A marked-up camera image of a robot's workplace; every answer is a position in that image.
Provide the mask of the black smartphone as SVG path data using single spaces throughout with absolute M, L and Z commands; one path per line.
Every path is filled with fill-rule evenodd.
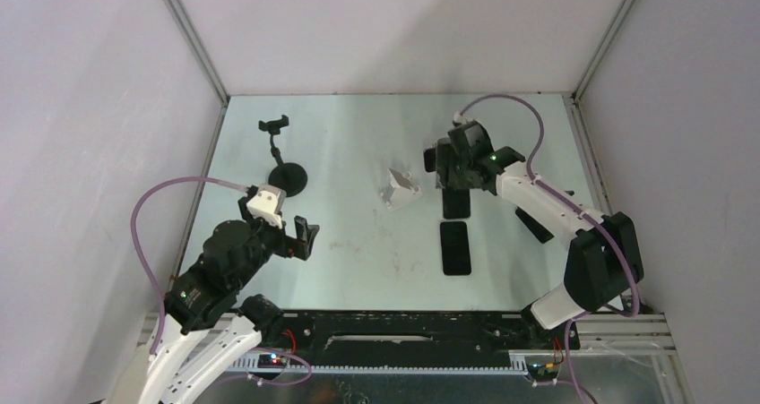
M 446 276 L 469 276 L 471 253 L 464 221 L 444 221 L 439 225 L 443 272 Z
M 431 147 L 423 151 L 424 169 L 427 173 L 439 173 L 437 151 L 437 147 Z

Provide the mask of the small phone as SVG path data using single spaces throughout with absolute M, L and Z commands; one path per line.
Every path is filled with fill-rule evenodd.
M 444 188 L 442 204 L 444 219 L 468 219 L 471 216 L 471 191 Z

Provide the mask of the black phone stand round base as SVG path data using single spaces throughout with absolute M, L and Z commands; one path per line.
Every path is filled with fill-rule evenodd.
M 258 129 L 269 134 L 270 153 L 276 166 L 269 173 L 267 183 L 285 192 L 287 197 L 300 194 L 307 186 L 306 170 L 297 163 L 285 162 L 280 149 L 275 144 L 275 136 L 281 134 L 284 127 L 289 126 L 289 117 L 281 115 L 277 120 L 259 121 Z

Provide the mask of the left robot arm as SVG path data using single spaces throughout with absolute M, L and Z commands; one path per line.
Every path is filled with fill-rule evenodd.
M 193 403 L 247 351 L 280 342 L 284 312 L 261 294 L 238 295 L 273 256 L 307 260 L 320 228 L 297 216 L 289 236 L 271 189 L 238 204 L 240 219 L 212 231 L 164 296 L 151 343 L 137 348 L 108 403 Z

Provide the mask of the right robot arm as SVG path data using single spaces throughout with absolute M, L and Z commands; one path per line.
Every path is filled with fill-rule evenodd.
M 561 283 L 522 311 L 522 339 L 530 347 L 545 348 L 557 326 L 602 308 L 643 278 L 635 224 L 625 213 L 606 215 L 560 193 L 517 150 L 495 149 L 482 124 L 456 125 L 423 158 L 438 188 L 492 193 L 514 204 L 541 242 L 555 238 L 566 248 Z

